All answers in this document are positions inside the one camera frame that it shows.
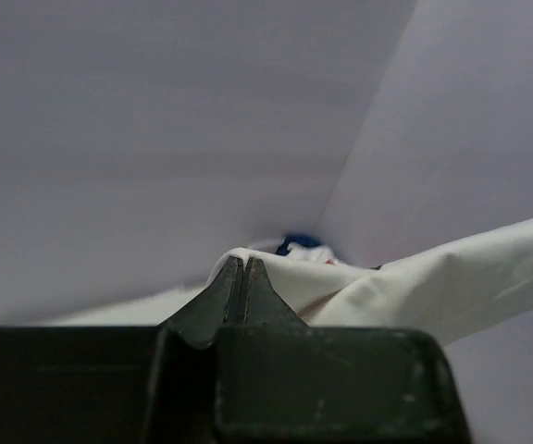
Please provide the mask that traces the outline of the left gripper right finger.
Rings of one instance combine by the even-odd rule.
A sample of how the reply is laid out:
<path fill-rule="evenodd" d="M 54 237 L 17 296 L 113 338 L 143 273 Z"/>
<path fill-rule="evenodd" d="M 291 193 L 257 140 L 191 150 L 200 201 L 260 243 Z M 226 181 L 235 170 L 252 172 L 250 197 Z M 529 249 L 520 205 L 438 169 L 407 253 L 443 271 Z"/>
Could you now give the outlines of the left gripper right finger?
<path fill-rule="evenodd" d="M 468 443 L 439 345 L 385 327 L 310 327 L 250 260 L 217 332 L 215 435 L 221 443 Z"/>

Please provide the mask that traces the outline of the white green raglan t-shirt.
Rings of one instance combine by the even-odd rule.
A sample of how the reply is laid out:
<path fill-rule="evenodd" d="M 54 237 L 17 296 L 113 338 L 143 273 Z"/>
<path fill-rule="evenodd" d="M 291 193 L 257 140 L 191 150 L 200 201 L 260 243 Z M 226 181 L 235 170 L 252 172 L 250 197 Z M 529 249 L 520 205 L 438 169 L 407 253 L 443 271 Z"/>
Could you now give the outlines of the white green raglan t-shirt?
<path fill-rule="evenodd" d="M 410 327 L 448 345 L 533 309 L 533 218 L 379 270 L 235 248 L 312 327 Z"/>

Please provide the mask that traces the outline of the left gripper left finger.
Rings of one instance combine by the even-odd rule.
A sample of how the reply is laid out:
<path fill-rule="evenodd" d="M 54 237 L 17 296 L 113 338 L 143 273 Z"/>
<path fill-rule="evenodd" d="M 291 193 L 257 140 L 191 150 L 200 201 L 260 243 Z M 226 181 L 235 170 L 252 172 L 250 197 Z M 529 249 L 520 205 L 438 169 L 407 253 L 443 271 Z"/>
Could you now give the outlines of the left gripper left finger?
<path fill-rule="evenodd" d="M 0 327 L 0 443 L 206 443 L 212 343 L 242 283 L 229 259 L 146 327 Z"/>

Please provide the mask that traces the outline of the blue t-shirt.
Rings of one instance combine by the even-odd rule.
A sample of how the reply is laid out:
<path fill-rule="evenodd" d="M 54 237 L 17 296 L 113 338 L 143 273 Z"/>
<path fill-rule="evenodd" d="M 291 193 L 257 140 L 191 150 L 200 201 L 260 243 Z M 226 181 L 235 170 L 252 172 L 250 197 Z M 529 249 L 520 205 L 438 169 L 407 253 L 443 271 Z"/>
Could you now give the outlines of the blue t-shirt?
<path fill-rule="evenodd" d="M 284 236 L 283 240 L 279 242 L 275 254 L 279 256 L 287 256 L 291 253 L 292 245 L 299 246 L 304 249 L 314 249 L 321 247 L 323 243 L 319 238 L 303 233 L 289 233 Z"/>

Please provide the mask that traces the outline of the white red print t-shirt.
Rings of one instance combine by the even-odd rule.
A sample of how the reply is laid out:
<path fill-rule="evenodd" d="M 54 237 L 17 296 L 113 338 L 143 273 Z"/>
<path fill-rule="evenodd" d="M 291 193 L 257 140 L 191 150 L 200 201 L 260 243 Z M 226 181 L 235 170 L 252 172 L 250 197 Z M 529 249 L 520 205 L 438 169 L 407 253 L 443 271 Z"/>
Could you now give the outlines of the white red print t-shirt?
<path fill-rule="evenodd" d="M 319 245 L 308 248 L 297 243 L 291 243 L 289 245 L 289 253 L 287 254 L 287 258 L 318 264 L 341 264 L 341 260 L 327 245 Z"/>

